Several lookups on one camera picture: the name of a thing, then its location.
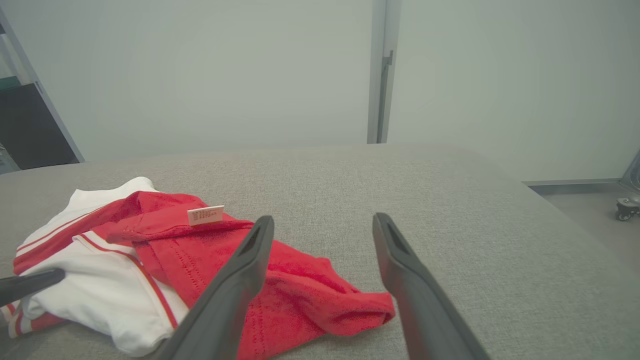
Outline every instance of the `gray table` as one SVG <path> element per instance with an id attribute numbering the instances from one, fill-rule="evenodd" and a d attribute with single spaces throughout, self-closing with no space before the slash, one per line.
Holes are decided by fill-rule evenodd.
<path id="1" fill-rule="evenodd" d="M 483 157 L 452 147 L 363 145 L 158 156 L 0 175 L 0 275 L 15 248 L 76 188 L 136 176 L 164 192 L 273 215 L 276 238 L 383 291 L 371 217 L 390 214 L 494 359 L 639 359 L 640 279 L 604 246 Z M 7 359 L 124 359 L 68 323 L 10 340 Z M 323 336 L 280 359 L 402 359 L 399 317 L 352 338 Z"/>

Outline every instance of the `dark panel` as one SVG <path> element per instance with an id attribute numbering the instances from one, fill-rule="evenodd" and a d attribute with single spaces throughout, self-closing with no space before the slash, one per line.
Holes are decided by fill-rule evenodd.
<path id="1" fill-rule="evenodd" d="M 34 84 L 0 92 L 0 143 L 23 170 L 78 162 Z"/>

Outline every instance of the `caster wheel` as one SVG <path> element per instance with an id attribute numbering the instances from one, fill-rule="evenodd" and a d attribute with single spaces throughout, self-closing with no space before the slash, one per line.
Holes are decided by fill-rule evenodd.
<path id="1" fill-rule="evenodd" d="M 627 221 L 631 218 L 630 213 L 623 213 L 620 210 L 616 211 L 616 219 L 619 221 Z"/>

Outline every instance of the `floor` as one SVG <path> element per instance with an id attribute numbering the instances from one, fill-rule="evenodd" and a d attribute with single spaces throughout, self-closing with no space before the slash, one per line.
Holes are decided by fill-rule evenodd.
<path id="1" fill-rule="evenodd" d="M 640 273 L 640 217 L 626 222 L 614 218 L 616 199 L 633 192 L 620 184 L 544 185 L 531 189 Z"/>

